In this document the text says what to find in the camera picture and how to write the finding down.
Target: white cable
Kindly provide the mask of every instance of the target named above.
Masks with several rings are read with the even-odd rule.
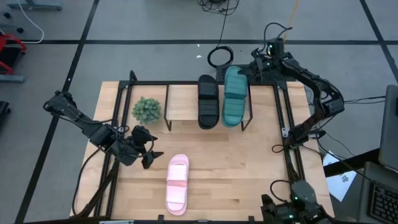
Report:
[[[31,19],[29,19],[29,17],[27,17],[27,15],[25,14],[25,11],[22,8],[21,3],[19,2],[19,0],[17,0],[17,2],[18,2],[18,5],[19,5],[22,13],[26,17],[26,19],[29,20],[34,26],[36,26],[42,32],[42,38],[39,41],[35,41],[35,42],[24,42],[24,41],[22,41],[22,43],[24,43],[24,44],[39,44],[39,43],[41,43],[43,41],[43,39],[44,39],[44,31],[38,25],[36,25],[36,23],[34,23]]]

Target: green plant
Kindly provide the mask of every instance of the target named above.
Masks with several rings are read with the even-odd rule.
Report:
[[[153,98],[145,99],[142,96],[134,105],[132,115],[140,124],[153,124],[160,118],[161,108],[159,101]]]

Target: black slipper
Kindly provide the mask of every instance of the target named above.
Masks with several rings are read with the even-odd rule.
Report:
[[[198,124],[202,129],[211,129],[220,118],[217,81],[202,75],[198,82]]]

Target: black floor line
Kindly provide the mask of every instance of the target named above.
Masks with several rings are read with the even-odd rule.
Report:
[[[68,91],[69,90],[70,83],[72,82],[73,74],[75,73],[75,70],[76,70],[80,55],[81,55],[81,51],[83,50],[84,41],[87,38],[88,31],[89,31],[90,25],[91,25],[91,23],[93,21],[93,18],[94,18],[94,15],[95,15],[95,11],[96,11],[96,8],[98,6],[98,2],[99,1],[100,0],[94,0],[93,5],[91,7],[90,14],[89,14],[89,16],[87,18],[86,26],[85,26],[85,28],[83,30],[82,35],[81,35],[81,39],[80,39],[80,42],[78,44],[75,56],[74,56],[74,58],[72,60],[72,64],[70,65],[70,69],[69,69],[69,72],[68,72],[67,79],[65,80],[65,84],[63,86],[63,90],[64,91]],[[22,199],[21,206],[19,207],[19,211],[18,211],[16,220],[15,220],[15,224],[22,224],[24,222],[24,220],[25,220],[26,213],[28,211],[30,202],[32,200],[32,197],[33,197],[33,194],[35,192],[37,183],[39,181],[40,173],[41,173],[41,171],[43,169],[43,166],[44,166],[45,158],[47,157],[47,153],[48,153],[48,151],[50,149],[50,145],[51,145],[54,133],[55,133],[55,129],[57,128],[57,124],[58,124],[58,117],[54,116],[52,118],[52,120],[51,120],[49,130],[47,131],[47,134],[45,136],[44,143],[43,143],[42,149],[41,149],[40,154],[39,154],[39,158],[37,159],[35,168],[33,170],[32,177],[30,178],[30,181],[29,181],[28,187],[26,189],[24,198]]]
[[[365,0],[359,0],[359,1],[362,5],[363,10],[365,11],[365,14],[369,20],[369,23],[371,24],[373,32],[377,37],[377,40],[380,41],[380,43],[381,43],[381,49],[384,53],[384,56],[386,57],[388,65],[390,66],[392,74],[394,74],[394,76],[398,82],[398,68],[395,63],[395,60],[391,56],[390,50],[388,49],[386,42],[384,41],[383,36],[381,35],[379,28],[377,27],[376,21],[374,20],[372,13],[371,13],[368,5],[366,4],[366,1]]]
[[[167,45],[217,44],[218,40],[85,40],[84,44],[104,45]],[[263,40],[222,40],[222,44],[262,44]],[[43,40],[40,44],[80,44],[80,40]],[[286,40],[287,45],[398,45],[398,40]]]

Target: pink slipper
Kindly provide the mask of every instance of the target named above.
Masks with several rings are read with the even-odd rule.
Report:
[[[167,171],[166,207],[173,215],[182,215],[187,209],[189,160],[186,155],[175,155]]]

